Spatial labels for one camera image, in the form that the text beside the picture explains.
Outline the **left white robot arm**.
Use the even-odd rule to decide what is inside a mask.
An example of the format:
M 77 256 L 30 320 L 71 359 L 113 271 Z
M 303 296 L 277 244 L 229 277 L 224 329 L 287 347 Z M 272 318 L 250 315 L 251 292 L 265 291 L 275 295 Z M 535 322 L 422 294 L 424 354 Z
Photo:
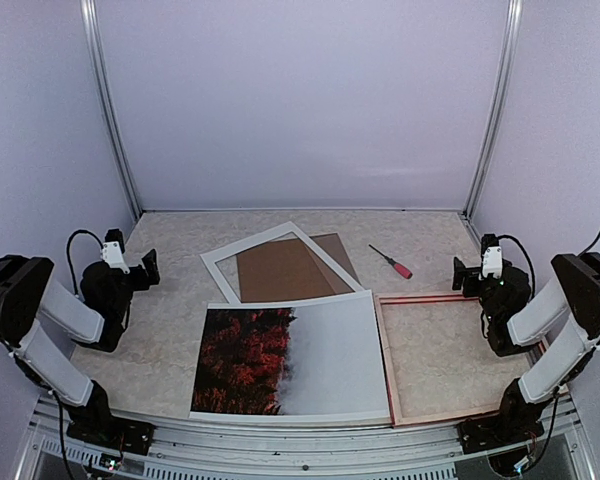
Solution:
M 71 407 L 85 407 L 97 386 L 78 370 L 45 330 L 55 324 L 69 339 L 106 353 L 116 350 L 129 327 L 134 294 L 160 283 L 157 251 L 137 266 L 121 254 L 104 253 L 89 265 L 73 294 L 54 278 L 47 257 L 5 255 L 0 258 L 0 344 L 26 372 Z

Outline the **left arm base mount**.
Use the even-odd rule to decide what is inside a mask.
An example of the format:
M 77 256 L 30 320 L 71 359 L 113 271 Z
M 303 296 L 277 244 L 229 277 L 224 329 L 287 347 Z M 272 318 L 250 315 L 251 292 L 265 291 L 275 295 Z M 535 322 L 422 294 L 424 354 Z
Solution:
M 97 382 L 92 382 L 85 405 L 74 406 L 66 401 L 61 404 L 69 414 L 67 434 L 70 438 L 122 453 L 143 456 L 149 453 L 155 426 L 113 415 L 108 395 Z

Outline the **aluminium corner post right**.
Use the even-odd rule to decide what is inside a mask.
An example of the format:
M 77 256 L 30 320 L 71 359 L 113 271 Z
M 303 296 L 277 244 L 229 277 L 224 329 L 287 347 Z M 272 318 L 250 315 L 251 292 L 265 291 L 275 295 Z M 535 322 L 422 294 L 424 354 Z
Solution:
M 510 79 L 514 67 L 519 31 L 522 22 L 524 1 L 508 2 L 503 43 L 497 69 L 486 129 L 481 143 L 478 163 L 465 203 L 463 214 L 468 222 L 475 217 L 481 194 L 484 190 L 488 170 L 493 159 L 498 132 L 504 114 Z

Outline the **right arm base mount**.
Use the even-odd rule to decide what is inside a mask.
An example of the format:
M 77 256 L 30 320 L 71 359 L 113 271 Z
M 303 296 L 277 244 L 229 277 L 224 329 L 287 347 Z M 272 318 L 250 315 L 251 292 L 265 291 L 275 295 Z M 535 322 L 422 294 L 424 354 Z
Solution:
M 540 421 L 552 397 L 540 403 L 528 403 L 515 379 L 505 389 L 495 414 L 466 419 L 457 426 L 464 454 L 482 452 L 529 440 L 544 434 Z

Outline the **brown frame backing board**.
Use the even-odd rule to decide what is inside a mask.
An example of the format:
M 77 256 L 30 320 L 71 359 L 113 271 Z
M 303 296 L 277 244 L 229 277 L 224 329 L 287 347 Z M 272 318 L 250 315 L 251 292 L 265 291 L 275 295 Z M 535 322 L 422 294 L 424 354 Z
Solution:
M 353 291 L 296 237 L 258 245 L 239 253 L 236 261 L 244 303 L 306 300 Z

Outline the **red handled screwdriver tool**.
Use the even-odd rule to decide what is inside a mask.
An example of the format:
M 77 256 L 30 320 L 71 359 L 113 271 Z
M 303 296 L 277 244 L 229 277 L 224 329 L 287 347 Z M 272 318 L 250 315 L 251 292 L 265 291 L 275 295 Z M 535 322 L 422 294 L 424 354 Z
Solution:
M 383 252 L 381 252 L 379 249 L 377 249 L 373 245 L 369 244 L 369 247 L 374 252 L 378 253 L 400 276 L 402 276 L 403 278 L 405 278 L 407 280 L 409 280 L 413 277 L 412 271 L 409 270 L 407 267 L 405 267 L 403 264 L 397 262 L 392 257 L 385 255 Z

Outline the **aluminium front rail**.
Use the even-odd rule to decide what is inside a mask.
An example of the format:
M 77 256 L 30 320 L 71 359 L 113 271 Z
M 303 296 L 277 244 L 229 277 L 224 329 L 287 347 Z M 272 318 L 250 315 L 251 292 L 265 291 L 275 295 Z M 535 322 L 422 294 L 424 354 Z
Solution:
M 490 479 L 498 450 L 465 454 L 456 421 L 419 426 L 299 425 L 266 419 L 174 419 L 147 415 L 154 425 L 147 455 L 114 452 L 61 439 L 57 404 L 38 400 L 25 431 L 14 479 Z

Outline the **landscape photo with white mat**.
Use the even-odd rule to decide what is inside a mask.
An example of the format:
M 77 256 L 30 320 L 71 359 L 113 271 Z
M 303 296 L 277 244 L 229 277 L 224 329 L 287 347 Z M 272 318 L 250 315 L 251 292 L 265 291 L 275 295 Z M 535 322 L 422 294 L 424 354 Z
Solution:
M 296 425 L 388 422 L 371 292 L 209 304 L 189 416 Z

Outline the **aluminium corner post left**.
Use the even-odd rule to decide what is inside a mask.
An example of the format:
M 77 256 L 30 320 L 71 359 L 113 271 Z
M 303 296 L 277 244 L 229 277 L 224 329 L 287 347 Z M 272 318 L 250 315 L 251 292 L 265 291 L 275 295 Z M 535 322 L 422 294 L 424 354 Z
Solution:
M 103 41 L 99 29 L 97 2 L 94 0 L 81 0 L 80 10 L 91 67 L 95 77 L 97 97 L 104 119 L 107 138 L 112 149 L 114 165 L 119 175 L 132 218 L 138 221 L 143 214 L 143 208 L 116 117 L 113 96 L 107 75 Z

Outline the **red wooden picture frame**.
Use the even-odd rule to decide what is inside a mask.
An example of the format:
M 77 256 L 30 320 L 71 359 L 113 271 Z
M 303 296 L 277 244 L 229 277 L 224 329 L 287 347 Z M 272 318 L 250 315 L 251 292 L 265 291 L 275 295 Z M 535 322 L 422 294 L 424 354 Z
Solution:
M 533 364 L 529 353 L 499 357 L 491 350 L 475 299 L 376 294 L 374 304 L 396 427 L 495 412 L 506 387 Z

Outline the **white photo mat board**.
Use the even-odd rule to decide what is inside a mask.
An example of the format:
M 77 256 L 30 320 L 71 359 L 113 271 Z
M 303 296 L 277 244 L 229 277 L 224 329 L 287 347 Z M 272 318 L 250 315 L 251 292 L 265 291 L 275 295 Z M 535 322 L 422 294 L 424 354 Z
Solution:
M 286 235 L 293 234 L 300 240 L 310 251 L 312 251 L 336 276 L 338 276 L 353 292 L 362 292 L 364 287 L 354 279 L 341 265 L 339 265 L 324 249 L 322 249 L 315 241 L 313 241 L 304 231 L 296 224 L 289 221 L 273 228 L 267 229 L 261 233 L 257 233 L 236 242 L 230 243 L 218 249 L 203 253 L 200 255 L 207 271 L 215 281 L 219 290 L 229 304 L 241 304 L 236 292 L 231 287 L 230 283 L 225 278 L 224 274 L 219 270 L 217 264 L 229 257 L 246 251 L 250 248 L 261 244 L 274 241 Z

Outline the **aluminium corner post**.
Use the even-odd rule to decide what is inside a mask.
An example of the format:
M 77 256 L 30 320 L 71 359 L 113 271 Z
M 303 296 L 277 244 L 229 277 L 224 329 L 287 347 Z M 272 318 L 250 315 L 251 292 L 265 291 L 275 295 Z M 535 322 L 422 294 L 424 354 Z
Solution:
M 468 222 L 475 217 L 481 194 L 484 190 L 488 170 L 493 159 L 498 132 L 504 114 L 510 79 L 514 67 L 519 31 L 522 22 L 524 1 L 508 2 L 503 43 L 497 69 L 486 129 L 481 143 L 478 163 L 465 203 L 463 214 Z
M 132 218 L 138 221 L 143 214 L 143 208 L 116 117 L 113 96 L 107 75 L 103 41 L 99 29 L 97 2 L 94 0 L 81 0 L 80 10 L 91 67 L 95 77 L 97 97 L 104 119 L 107 138 L 112 149 L 114 165 L 119 175 Z

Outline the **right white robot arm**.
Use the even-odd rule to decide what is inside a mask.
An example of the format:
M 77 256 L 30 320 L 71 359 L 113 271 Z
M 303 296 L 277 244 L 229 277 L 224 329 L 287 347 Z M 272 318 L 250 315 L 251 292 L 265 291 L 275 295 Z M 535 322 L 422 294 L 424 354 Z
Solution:
M 588 245 L 578 254 L 557 254 L 553 274 L 537 285 L 533 267 L 506 260 L 501 246 L 512 235 L 486 234 L 480 263 L 453 260 L 452 288 L 478 301 L 481 333 L 499 357 L 526 353 L 553 329 L 559 332 L 540 359 L 514 380 L 510 398 L 525 405 L 546 402 L 576 377 L 600 348 L 600 253 Z

